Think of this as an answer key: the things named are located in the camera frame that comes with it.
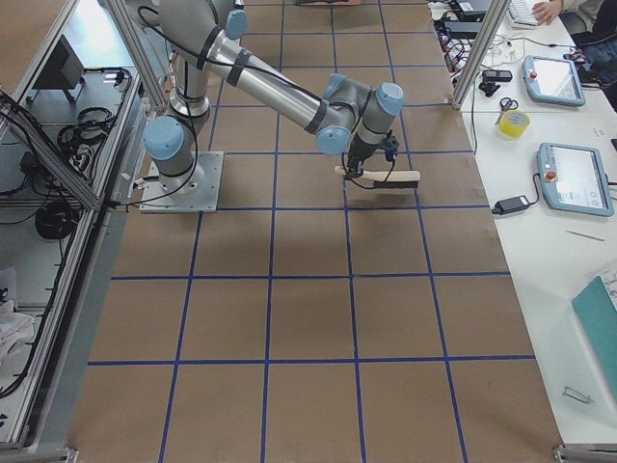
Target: person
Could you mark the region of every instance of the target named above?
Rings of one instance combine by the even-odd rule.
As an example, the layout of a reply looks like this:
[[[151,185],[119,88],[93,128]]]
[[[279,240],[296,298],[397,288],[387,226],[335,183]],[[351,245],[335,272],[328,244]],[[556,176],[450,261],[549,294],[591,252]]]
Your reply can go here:
[[[552,0],[536,3],[531,12],[540,24],[551,24],[558,16],[570,35],[589,32],[606,0]]]

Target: black round object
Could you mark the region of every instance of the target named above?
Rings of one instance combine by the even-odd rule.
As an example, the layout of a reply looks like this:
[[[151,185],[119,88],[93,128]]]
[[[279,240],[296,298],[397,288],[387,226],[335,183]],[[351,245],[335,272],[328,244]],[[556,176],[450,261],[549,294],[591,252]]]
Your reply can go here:
[[[54,201],[45,204],[35,215],[35,227],[44,239],[62,239],[69,236],[79,221],[79,213],[69,203]]]

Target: tiled table surface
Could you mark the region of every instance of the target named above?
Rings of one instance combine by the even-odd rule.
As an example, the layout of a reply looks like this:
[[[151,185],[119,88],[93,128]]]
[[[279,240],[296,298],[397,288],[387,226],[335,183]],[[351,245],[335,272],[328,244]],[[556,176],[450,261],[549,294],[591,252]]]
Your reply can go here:
[[[420,188],[343,185],[301,128],[212,83],[220,210],[130,213],[68,443],[86,462],[550,462],[426,5],[247,12],[242,44],[318,94],[333,71],[404,88],[397,167]]]

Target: yellow tape roll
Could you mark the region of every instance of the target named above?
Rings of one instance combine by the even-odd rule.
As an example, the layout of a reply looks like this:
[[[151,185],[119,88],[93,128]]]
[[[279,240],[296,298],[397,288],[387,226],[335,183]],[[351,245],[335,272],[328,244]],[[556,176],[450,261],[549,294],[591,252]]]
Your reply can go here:
[[[517,138],[523,135],[530,122],[531,119],[526,113],[518,109],[511,109],[503,114],[499,121],[499,130],[509,137]]]

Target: metal base plate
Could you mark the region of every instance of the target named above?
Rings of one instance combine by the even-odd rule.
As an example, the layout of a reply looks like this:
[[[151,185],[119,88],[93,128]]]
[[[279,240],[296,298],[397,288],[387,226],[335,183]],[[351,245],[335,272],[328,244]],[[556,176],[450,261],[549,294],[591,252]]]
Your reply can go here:
[[[195,192],[183,195],[166,196],[158,200],[152,200],[168,193],[158,181],[149,182],[144,189],[142,201],[147,203],[140,204],[142,212],[214,212],[219,199],[219,186],[221,184],[221,172],[223,171],[222,151],[199,151],[197,162],[205,172],[205,179]],[[149,176],[158,176],[158,169],[152,162]]]

